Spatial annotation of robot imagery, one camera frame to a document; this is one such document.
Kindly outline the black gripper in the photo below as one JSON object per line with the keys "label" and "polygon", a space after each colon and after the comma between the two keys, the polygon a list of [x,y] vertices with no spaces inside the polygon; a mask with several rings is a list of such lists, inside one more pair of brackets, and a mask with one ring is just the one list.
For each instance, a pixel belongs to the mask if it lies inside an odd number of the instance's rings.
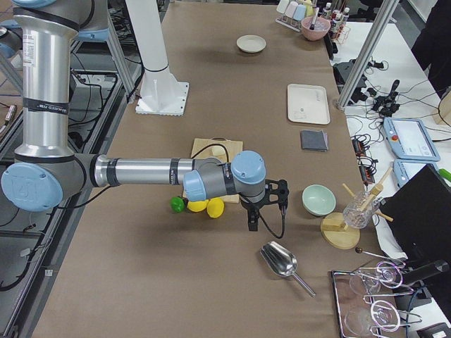
{"label": "black gripper", "polygon": [[288,209],[288,182],[286,180],[265,180],[264,194],[258,201],[252,201],[250,198],[240,195],[241,205],[248,210],[247,224],[250,232],[258,231],[259,216],[258,212],[264,207],[277,204],[279,210],[285,213]]}

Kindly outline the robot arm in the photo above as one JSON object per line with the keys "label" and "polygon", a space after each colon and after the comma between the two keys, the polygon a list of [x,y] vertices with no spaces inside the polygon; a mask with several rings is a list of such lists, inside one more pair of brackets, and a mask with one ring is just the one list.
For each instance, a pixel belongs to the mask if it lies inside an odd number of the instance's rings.
{"label": "robot arm", "polygon": [[190,201],[238,195],[254,231],[260,210],[288,207],[285,180],[266,178],[263,158],[242,151],[229,163],[216,158],[108,158],[68,147],[70,46],[74,39],[104,41],[106,1],[16,1],[23,31],[23,142],[1,176],[5,197],[16,207],[41,212],[93,187],[122,184],[182,185]]}

